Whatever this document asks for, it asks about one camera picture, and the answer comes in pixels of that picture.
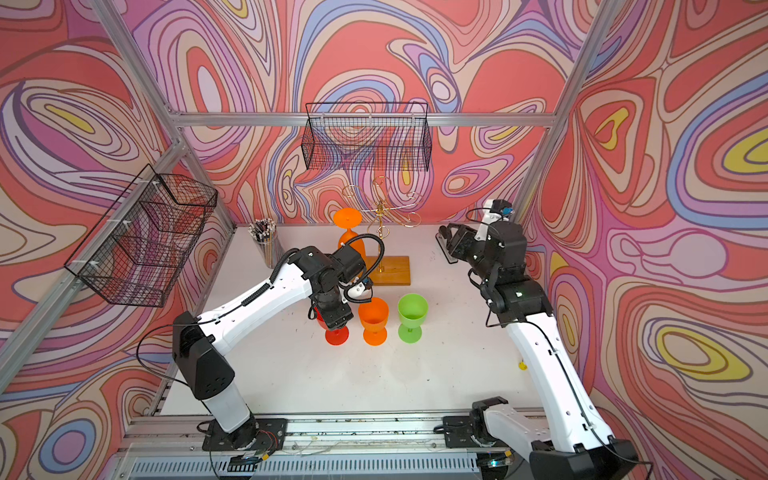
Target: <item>black mounting plate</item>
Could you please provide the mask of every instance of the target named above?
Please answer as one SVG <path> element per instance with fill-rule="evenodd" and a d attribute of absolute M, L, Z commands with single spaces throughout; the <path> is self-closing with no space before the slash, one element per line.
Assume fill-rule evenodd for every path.
<path fill-rule="evenodd" d="M 259 424 L 259 430 L 265 430 L 275 435 L 277 439 L 277 447 L 275 450 L 283 449 L 283 442 L 286 438 L 286 426 L 288 425 L 287 419 L 256 419 Z M 268 449 L 270 445 L 274 443 L 271 435 L 266 433 L 260 433 L 256 437 L 256 443 L 253 447 L 260 449 L 264 447 Z M 208 424 L 208 430 L 205 432 L 205 439 L 203 440 L 204 452 L 232 452 L 237 450 L 230 442 L 227 433 L 221 429 L 219 422 L 213 420 Z"/>
<path fill-rule="evenodd" d="M 445 446 L 449 449 L 482 449 L 481 445 L 472 440 L 472 429 L 469 426 L 468 416 L 448 416 L 442 417 L 442 424 L 445 426 L 443 437 Z M 496 440 L 493 445 L 486 445 L 485 448 L 505 447 L 507 444 L 501 440 Z"/>

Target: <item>jar of sticks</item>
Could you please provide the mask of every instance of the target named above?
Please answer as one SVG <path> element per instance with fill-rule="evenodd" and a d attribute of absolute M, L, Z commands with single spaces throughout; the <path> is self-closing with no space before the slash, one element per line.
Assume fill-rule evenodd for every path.
<path fill-rule="evenodd" d="M 256 242 L 256 245 L 261 250 L 266 266 L 274 268 L 277 265 L 277 261 L 285 253 L 283 246 L 280 245 L 280 240 L 277 238 L 277 224 L 275 220 L 271 218 L 256 220 L 248 227 L 248 231 L 253 241 Z"/>

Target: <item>white table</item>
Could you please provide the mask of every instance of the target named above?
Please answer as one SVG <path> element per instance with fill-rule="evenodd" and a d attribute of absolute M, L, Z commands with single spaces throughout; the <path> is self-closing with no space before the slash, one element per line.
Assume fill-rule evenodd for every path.
<path fill-rule="evenodd" d="M 389 304 L 386 342 L 376 347 L 365 343 L 353 306 L 349 339 L 331 346 L 317 322 L 306 317 L 310 301 L 300 301 L 267 320 L 227 355 L 250 409 L 257 413 L 468 409 L 473 401 L 492 396 L 503 396 L 514 407 L 541 407 L 530 373 L 518 368 L 522 357 L 515 344 L 501 328 L 485 328 L 488 307 L 467 279 L 468 264 L 445 261 L 435 241 L 437 226 L 390 228 L 384 240 L 386 254 L 410 256 L 412 284 L 374 286 L 375 296 Z M 343 231 L 334 226 L 281 225 L 279 232 L 286 249 L 305 247 L 309 241 L 331 253 Z M 365 242 L 367 253 L 374 254 L 376 243 Z M 206 310 L 269 274 L 247 229 L 239 228 Z M 397 334 L 397 301 L 411 292 L 427 299 L 429 314 L 422 338 L 408 344 Z M 161 413 L 207 411 L 186 386 L 174 383 Z"/>

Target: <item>wire basket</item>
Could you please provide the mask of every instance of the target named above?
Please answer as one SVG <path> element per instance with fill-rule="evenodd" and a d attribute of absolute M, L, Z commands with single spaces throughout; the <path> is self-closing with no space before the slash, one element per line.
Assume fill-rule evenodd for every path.
<path fill-rule="evenodd" d="M 83 267 L 65 266 L 109 303 L 163 306 L 217 198 L 184 175 L 155 174 Z"/>
<path fill-rule="evenodd" d="M 301 140 L 306 169 L 428 171 L 428 112 L 415 101 L 308 103 Z"/>

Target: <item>metal mesh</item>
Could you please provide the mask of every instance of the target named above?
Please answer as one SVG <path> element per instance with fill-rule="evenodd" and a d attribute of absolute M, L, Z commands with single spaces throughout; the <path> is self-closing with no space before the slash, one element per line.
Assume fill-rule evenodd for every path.
<path fill-rule="evenodd" d="M 301 142 L 306 169 L 428 171 L 427 110 L 419 102 L 306 104 Z"/>
<path fill-rule="evenodd" d="M 156 174 L 77 275 L 109 303 L 163 306 L 216 201 L 212 187 Z"/>

